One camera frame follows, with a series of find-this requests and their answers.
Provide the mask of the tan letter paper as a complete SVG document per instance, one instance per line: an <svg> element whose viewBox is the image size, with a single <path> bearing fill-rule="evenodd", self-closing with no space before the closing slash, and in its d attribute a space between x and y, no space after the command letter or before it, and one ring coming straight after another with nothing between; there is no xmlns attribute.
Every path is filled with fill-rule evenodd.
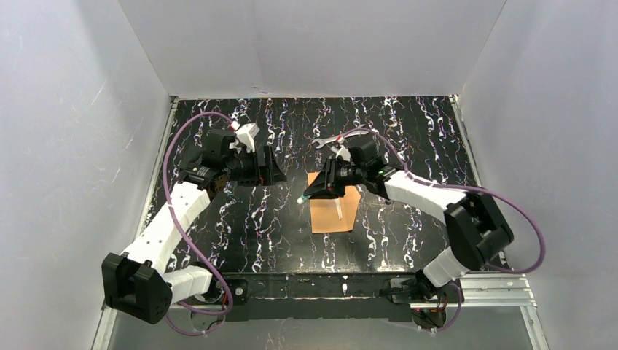
<svg viewBox="0 0 618 350"><path fill-rule="evenodd" d="M334 199L334 204L335 204L335 208L336 208L336 211L337 211L338 219L342 219L343 218L343 209L342 209L342 205L341 205L340 199L339 198Z"/></svg>

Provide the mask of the orange envelope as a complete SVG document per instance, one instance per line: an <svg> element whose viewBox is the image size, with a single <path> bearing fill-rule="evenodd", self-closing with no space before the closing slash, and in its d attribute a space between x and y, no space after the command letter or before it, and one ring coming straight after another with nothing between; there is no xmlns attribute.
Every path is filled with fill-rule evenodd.
<svg viewBox="0 0 618 350"><path fill-rule="evenodd" d="M347 186L342 198L309 200L312 234L351 232L360 200L354 186Z"/></svg>

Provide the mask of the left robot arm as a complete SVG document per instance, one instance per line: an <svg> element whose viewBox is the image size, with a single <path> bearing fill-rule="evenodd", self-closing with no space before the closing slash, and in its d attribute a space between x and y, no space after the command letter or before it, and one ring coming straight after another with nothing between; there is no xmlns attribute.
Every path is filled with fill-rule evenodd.
<svg viewBox="0 0 618 350"><path fill-rule="evenodd" d="M103 260L108 307L157 324L172 304L208 292L213 274L204 262L170 273L166 270L181 240L176 224L189 228L229 182L257 187L286 181L272 147L255 144L258 133L254 122L210 130L201 146L189 148L180 163L171 204L158 211L122 254L110 253Z"/></svg>

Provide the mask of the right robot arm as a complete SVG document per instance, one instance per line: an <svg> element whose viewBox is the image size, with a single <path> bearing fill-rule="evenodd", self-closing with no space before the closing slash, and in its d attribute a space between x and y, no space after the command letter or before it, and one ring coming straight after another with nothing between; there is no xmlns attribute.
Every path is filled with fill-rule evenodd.
<svg viewBox="0 0 618 350"><path fill-rule="evenodd" d="M411 289L429 294L449 282L478 271L514 240L514 234L493 197L482 191L422 184L400 166L389 164L370 136L346 148L350 156L330 156L298 203L341 198L348 186L363 185L384 198L408 204L445 225L449 245L415 273Z"/></svg>

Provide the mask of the silver open-end wrench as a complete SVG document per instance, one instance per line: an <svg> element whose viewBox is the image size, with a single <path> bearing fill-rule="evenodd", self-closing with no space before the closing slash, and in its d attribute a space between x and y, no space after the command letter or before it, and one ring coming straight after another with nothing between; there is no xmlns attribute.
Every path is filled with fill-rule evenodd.
<svg viewBox="0 0 618 350"><path fill-rule="evenodd" d="M324 146L331 144L333 142L341 142L342 139L346 139L353 136L366 135L368 131L364 129L364 124L361 124L358 128L355 128L351 131L346 131L341 134L330 136L325 139L316 138L312 140L311 144L315 147L315 149L321 149Z"/></svg>

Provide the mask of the aluminium front frame rail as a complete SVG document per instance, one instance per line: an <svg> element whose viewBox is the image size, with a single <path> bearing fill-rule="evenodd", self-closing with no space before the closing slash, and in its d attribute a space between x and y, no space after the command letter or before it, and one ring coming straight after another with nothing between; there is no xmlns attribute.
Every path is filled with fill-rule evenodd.
<svg viewBox="0 0 618 350"><path fill-rule="evenodd" d="M94 349L546 349L524 276L473 273L443 303L379 291L400 273L240 273L222 323L180 306L171 324L103 312Z"/></svg>

